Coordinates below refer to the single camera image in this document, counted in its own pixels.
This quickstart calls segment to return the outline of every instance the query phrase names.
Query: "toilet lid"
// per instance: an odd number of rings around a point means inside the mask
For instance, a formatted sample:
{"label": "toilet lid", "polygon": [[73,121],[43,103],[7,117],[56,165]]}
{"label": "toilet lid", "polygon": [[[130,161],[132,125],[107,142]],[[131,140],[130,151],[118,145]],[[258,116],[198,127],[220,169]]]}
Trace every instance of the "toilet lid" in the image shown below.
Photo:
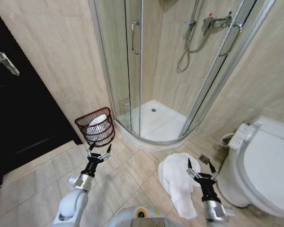
{"label": "toilet lid", "polygon": [[238,165],[251,190],[264,202],[284,210],[284,139],[259,130],[241,150]]}

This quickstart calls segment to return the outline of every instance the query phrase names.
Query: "shower door handle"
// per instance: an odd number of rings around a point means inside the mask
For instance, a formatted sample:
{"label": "shower door handle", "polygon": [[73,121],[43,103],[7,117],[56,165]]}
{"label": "shower door handle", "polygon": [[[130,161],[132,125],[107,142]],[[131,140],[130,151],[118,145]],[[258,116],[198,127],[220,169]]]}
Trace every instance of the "shower door handle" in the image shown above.
{"label": "shower door handle", "polygon": [[138,55],[139,51],[135,51],[134,49],[134,27],[135,25],[140,25],[139,21],[135,21],[132,23],[132,51],[135,55]]}
{"label": "shower door handle", "polygon": [[233,25],[233,27],[238,27],[238,28],[239,28],[239,29],[238,29],[238,33],[237,33],[235,39],[233,40],[233,42],[232,42],[232,44],[231,44],[229,50],[228,50],[226,53],[220,53],[220,54],[219,54],[219,57],[226,56],[226,55],[228,55],[228,54],[231,52],[231,50],[233,49],[233,46],[235,45],[236,41],[238,40],[238,38],[239,38],[239,36],[240,36],[240,34],[241,34],[241,32],[242,32],[242,28],[243,28],[243,25],[242,25],[242,24],[235,23],[235,24]]}

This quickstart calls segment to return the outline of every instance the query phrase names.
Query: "toilet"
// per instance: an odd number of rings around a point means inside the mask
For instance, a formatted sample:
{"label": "toilet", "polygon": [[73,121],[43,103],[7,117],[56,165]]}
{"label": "toilet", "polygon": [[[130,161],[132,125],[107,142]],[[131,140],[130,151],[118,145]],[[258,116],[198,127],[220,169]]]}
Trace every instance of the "toilet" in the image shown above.
{"label": "toilet", "polygon": [[218,177],[225,199],[284,217],[284,123],[260,116],[243,123],[228,145]]}

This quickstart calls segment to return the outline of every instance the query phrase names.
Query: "tiled wall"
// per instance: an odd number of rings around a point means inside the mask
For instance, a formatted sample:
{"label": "tiled wall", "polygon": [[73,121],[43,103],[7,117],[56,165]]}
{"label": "tiled wall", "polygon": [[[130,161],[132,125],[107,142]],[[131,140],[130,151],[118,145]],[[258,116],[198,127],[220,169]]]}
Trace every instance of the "tiled wall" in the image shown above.
{"label": "tiled wall", "polygon": [[165,0],[144,0],[142,104],[154,98],[164,10]]}
{"label": "tiled wall", "polygon": [[109,106],[88,0],[0,0],[0,16],[81,136],[74,120]]}
{"label": "tiled wall", "polygon": [[[240,2],[240,0],[204,1],[191,50],[196,49],[204,38],[204,31],[201,27],[209,13],[215,17],[225,17],[232,11],[234,15]],[[164,22],[154,99],[183,115],[188,115],[227,29],[214,29],[204,48],[197,53],[190,54],[190,64],[187,70],[178,72],[177,63],[184,51],[185,34],[188,28],[185,22],[191,18],[195,1],[165,0],[164,3]],[[183,59],[181,68],[186,65],[186,61],[187,57]]]}
{"label": "tiled wall", "polygon": [[284,1],[275,1],[198,130],[218,141],[260,114],[284,122]]}

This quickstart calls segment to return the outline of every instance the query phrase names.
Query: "red wire basket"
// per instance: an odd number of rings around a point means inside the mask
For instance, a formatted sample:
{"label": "red wire basket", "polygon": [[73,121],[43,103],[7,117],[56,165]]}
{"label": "red wire basket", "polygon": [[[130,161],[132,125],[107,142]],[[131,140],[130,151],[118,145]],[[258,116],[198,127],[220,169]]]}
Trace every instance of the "red wire basket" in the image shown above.
{"label": "red wire basket", "polygon": [[[90,123],[100,115],[106,115],[106,119],[98,124]],[[96,142],[95,147],[103,147],[109,144],[115,137],[115,128],[112,115],[108,107],[101,108],[75,120],[81,133],[89,145]]]}

